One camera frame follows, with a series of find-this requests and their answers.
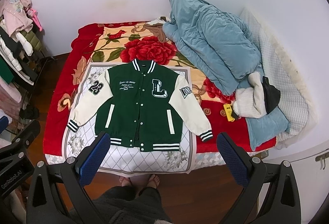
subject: red rose pattern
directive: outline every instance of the red rose pattern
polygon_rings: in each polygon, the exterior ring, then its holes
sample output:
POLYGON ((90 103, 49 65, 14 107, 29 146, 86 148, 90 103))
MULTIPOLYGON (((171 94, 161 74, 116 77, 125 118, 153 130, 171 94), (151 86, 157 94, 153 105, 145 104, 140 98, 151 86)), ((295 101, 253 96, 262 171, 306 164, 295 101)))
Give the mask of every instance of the red rose pattern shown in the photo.
POLYGON ((137 58, 141 61, 153 60, 160 65, 167 65, 177 51, 174 44, 161 43, 155 36, 144 37, 142 40, 135 39, 125 46, 126 49, 120 53, 123 62, 137 58))
POLYGON ((118 39, 121 37, 121 35, 125 34, 126 31, 120 30, 119 32, 117 32, 116 34, 108 34, 107 36, 109 37, 109 39, 118 39))
POLYGON ((231 96, 224 95, 209 78, 204 80, 203 85, 206 87, 206 92, 210 98, 218 97, 222 103, 231 103, 235 100, 235 92, 231 96))

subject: blue blanket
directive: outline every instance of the blue blanket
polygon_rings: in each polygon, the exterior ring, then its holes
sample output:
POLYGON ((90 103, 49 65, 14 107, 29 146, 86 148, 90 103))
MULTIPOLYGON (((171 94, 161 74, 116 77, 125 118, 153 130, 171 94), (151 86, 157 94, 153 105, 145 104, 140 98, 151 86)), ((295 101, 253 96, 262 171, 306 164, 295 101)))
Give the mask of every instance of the blue blanket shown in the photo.
MULTIPOLYGON (((164 33, 223 94, 250 87, 247 75, 255 70, 264 75, 261 52, 244 21, 204 0, 169 1, 171 22, 163 25, 164 33)), ((252 150, 289 128, 278 107, 246 122, 252 150)))

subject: white pocket trim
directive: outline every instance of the white pocket trim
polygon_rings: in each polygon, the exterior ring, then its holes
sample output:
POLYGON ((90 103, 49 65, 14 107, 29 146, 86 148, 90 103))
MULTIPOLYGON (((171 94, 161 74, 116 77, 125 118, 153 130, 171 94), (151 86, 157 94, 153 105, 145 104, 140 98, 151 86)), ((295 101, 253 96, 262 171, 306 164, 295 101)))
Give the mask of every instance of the white pocket trim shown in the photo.
POLYGON ((111 104, 111 107, 110 107, 110 111, 109 111, 109 116, 107 117, 107 121, 106 121, 106 125, 105 125, 105 128, 107 129, 110 125, 110 122, 111 122, 111 118, 112 118, 112 114, 113 114, 113 110, 114 110, 114 104, 111 104))
POLYGON ((172 117, 171 117, 171 111, 170 110, 167 110, 167 117, 168 117, 168 124, 169 124, 170 134, 175 134, 174 124, 172 123, 172 117))

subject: silver screw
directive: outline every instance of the silver screw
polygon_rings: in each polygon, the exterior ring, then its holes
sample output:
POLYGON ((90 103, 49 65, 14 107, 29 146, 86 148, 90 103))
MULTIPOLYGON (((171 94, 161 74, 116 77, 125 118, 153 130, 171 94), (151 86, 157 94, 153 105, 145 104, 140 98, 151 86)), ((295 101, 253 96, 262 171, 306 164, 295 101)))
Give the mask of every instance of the silver screw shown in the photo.
POLYGON ((66 161, 67 161, 69 164, 72 164, 72 163, 74 163, 75 158, 74 158, 74 157, 69 157, 69 158, 67 158, 66 161))
POLYGON ((258 158, 258 157, 253 157, 252 158, 252 161, 255 163, 255 164, 259 164, 261 162, 261 160, 258 158))
POLYGON ((290 163, 288 161, 283 161, 283 165, 286 167, 290 167, 290 163))
POLYGON ((44 161, 39 161, 38 163, 37 163, 37 167, 42 167, 44 165, 44 161))

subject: yellow tag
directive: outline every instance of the yellow tag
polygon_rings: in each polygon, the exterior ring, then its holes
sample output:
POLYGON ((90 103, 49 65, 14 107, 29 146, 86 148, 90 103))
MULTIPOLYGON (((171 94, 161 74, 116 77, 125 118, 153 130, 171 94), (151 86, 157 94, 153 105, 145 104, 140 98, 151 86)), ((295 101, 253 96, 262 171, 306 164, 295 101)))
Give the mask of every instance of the yellow tag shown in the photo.
POLYGON ((235 119, 231 116, 232 115, 232 108, 230 104, 224 104, 224 111, 226 113, 227 120, 229 122, 233 122, 235 119))

